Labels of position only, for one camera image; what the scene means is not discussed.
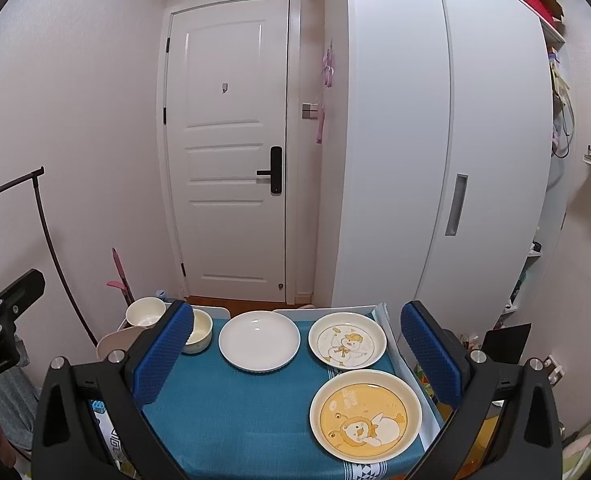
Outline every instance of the duck illustration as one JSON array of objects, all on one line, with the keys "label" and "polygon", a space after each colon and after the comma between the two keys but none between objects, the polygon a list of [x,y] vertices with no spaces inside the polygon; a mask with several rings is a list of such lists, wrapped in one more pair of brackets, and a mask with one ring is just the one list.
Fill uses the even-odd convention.
[{"label": "duck illustration", "polygon": [[365,444],[374,447],[390,444],[402,436],[400,424],[406,422],[406,418],[402,413],[398,413],[395,418],[378,413],[371,420],[364,416],[347,418],[346,415],[341,413],[336,413],[335,416],[336,418],[345,417],[347,420],[339,427],[338,431],[332,431],[329,436],[336,438],[339,433],[341,439],[353,447],[364,446]]},{"label": "duck illustration", "polygon": [[341,336],[340,330],[335,327],[333,328],[333,332],[335,334],[331,340],[329,355],[323,356],[327,362],[334,360],[338,362],[339,366],[345,366],[349,364],[348,361],[350,359],[367,355],[367,352],[359,351],[360,344],[364,341],[364,338],[360,334],[352,332]]}]

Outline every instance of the cartoon plate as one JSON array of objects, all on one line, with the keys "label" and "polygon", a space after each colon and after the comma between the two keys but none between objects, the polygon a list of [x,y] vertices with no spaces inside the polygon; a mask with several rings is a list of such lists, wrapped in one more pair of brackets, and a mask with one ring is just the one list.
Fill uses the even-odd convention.
[{"label": "cartoon plate", "polygon": [[382,357],[386,336],[372,319],[352,312],[334,312],[309,330],[309,346],[328,365],[340,370],[366,368]]},{"label": "cartoon plate", "polygon": [[390,460],[418,436],[418,397],[400,378],[378,370],[341,374],[318,390],[309,422],[320,445],[355,463]]}]

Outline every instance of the wooden floor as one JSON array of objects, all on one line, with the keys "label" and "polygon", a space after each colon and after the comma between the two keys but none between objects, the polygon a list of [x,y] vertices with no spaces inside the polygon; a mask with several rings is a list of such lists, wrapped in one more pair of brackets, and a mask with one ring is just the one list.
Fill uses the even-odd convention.
[{"label": "wooden floor", "polygon": [[231,317],[238,316],[244,312],[253,310],[275,310],[277,308],[298,308],[301,304],[288,305],[287,303],[274,303],[273,301],[243,301],[243,300],[222,300],[220,298],[204,298],[202,296],[189,296],[187,303],[202,306],[222,306],[226,308]]}]

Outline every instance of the metal screw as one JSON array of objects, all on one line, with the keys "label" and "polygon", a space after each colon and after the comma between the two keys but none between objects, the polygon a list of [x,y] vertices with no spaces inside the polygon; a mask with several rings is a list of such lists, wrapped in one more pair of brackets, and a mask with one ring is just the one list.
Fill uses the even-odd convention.
[{"label": "metal screw", "polygon": [[123,350],[114,350],[108,355],[108,358],[109,362],[119,363],[125,358],[125,353]]},{"label": "metal screw", "polygon": [[64,366],[64,357],[56,357],[53,361],[51,361],[51,367],[54,370],[60,370]]},{"label": "metal screw", "polygon": [[537,357],[534,357],[529,360],[529,366],[533,368],[533,370],[542,370],[542,368],[544,368],[542,361],[540,361],[540,359],[538,359]]},{"label": "metal screw", "polygon": [[487,360],[487,355],[482,350],[472,350],[470,355],[474,363],[481,364]]}]

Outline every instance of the white wardrobe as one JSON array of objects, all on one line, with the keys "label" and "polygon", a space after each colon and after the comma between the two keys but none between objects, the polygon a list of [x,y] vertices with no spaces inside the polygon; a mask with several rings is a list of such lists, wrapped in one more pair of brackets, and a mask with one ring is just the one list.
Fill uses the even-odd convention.
[{"label": "white wardrobe", "polygon": [[313,301],[421,300],[456,334],[502,313],[537,229],[553,106],[522,0],[325,0]]}]

